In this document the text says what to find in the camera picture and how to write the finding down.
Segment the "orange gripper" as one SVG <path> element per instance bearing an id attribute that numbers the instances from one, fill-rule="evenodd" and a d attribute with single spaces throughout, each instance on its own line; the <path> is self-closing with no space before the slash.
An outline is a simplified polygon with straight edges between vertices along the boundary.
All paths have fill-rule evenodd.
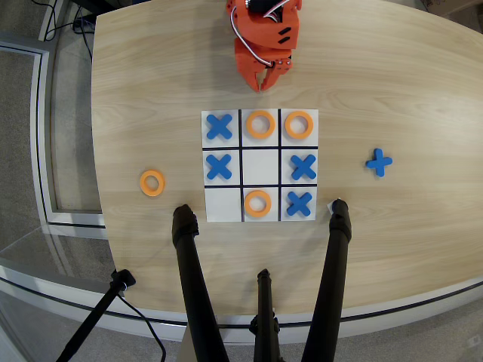
<path id="1" fill-rule="evenodd" d="M 282 21 L 276 23 L 261 15 L 234 14 L 233 26 L 238 71 L 253 91 L 267 91 L 293 66 L 292 50 L 297 47 L 300 30 L 298 15 L 283 14 Z M 266 76 L 260 86 L 263 71 Z"/>

